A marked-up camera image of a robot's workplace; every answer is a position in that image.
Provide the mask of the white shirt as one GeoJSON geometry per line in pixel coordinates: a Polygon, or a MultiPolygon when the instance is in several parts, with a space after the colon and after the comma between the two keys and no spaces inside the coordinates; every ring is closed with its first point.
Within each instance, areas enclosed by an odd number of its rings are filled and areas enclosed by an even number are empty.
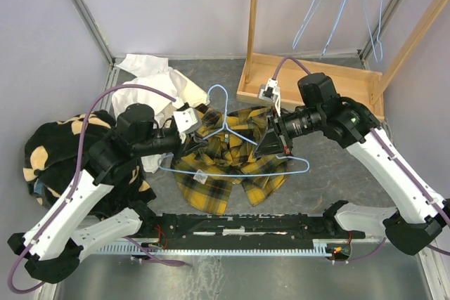
{"type": "Polygon", "coordinates": [[[160,129],[176,128],[173,112],[188,103],[195,108],[207,102],[207,94],[180,71],[169,66],[167,58],[128,54],[117,66],[132,74],[112,95],[117,128],[131,152],[141,158],[148,173],[158,170],[161,155],[140,155],[140,144],[160,129]]]}

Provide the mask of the wooden clothes rack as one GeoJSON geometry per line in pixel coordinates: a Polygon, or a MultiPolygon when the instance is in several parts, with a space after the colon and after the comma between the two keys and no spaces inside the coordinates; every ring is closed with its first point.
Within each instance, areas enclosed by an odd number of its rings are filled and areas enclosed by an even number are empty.
{"type": "Polygon", "coordinates": [[[336,81],[335,89],[340,91],[342,97],[348,96],[362,102],[378,119],[383,120],[385,90],[448,1],[433,0],[431,2],[385,73],[306,61],[305,67],[310,66],[314,71],[319,71],[317,74],[307,74],[300,67],[301,61],[296,58],[282,58],[253,51],[257,0],[250,0],[248,50],[236,98],[241,102],[256,105],[265,103],[266,101],[258,99],[260,82],[272,78],[276,79],[281,86],[281,106],[291,109],[298,105],[307,105],[309,93],[317,98],[320,93],[327,92],[331,88],[332,81],[336,81]],[[326,77],[321,71],[327,72],[328,76],[326,77]]]}

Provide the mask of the yellow plaid shirt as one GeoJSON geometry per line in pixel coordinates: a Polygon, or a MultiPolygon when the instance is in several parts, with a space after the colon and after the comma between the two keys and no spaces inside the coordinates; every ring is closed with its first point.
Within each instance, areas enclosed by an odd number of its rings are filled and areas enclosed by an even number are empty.
{"type": "Polygon", "coordinates": [[[208,146],[170,164],[184,199],[200,211],[224,214],[232,188],[239,184],[250,204],[256,206],[288,178],[286,159],[274,155],[256,158],[256,146],[234,134],[221,132],[207,142],[208,146]]]}

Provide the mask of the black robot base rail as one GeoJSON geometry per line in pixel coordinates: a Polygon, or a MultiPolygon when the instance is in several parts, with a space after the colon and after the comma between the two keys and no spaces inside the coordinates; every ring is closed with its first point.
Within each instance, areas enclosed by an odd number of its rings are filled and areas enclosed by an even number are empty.
{"type": "Polygon", "coordinates": [[[307,214],[161,214],[134,238],[162,242],[164,249],[310,249],[314,240],[364,239],[332,219],[335,207],[307,214]]]}

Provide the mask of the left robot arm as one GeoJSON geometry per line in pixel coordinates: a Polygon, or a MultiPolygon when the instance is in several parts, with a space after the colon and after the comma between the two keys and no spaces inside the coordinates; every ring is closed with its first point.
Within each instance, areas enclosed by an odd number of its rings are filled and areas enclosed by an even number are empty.
{"type": "Polygon", "coordinates": [[[89,148],[86,161],[77,163],[73,180],[45,217],[26,233],[8,239],[10,248],[26,260],[30,277],[56,284],[108,243],[121,237],[151,235],[156,215],[138,200],[129,201],[122,211],[93,226],[78,226],[141,157],[187,155],[192,146],[203,145],[195,134],[200,126],[197,111],[188,105],[173,113],[167,128],[157,126],[150,106],[130,105],[118,116],[115,127],[89,148]]]}

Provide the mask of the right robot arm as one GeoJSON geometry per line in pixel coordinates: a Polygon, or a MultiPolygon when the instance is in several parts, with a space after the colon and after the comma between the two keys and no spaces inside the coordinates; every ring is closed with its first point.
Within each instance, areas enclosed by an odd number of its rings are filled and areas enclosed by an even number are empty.
{"type": "Polygon", "coordinates": [[[433,190],[400,155],[380,121],[363,104],[337,93],[333,80],[313,73],[297,83],[303,104],[281,109],[281,90],[270,78],[259,98],[271,103],[267,129],[255,157],[290,155],[294,138],[320,131],[362,163],[394,202],[393,207],[363,207],[336,202],[323,219],[323,231],[386,237],[399,251],[415,255],[449,224],[449,200],[433,190]]]}

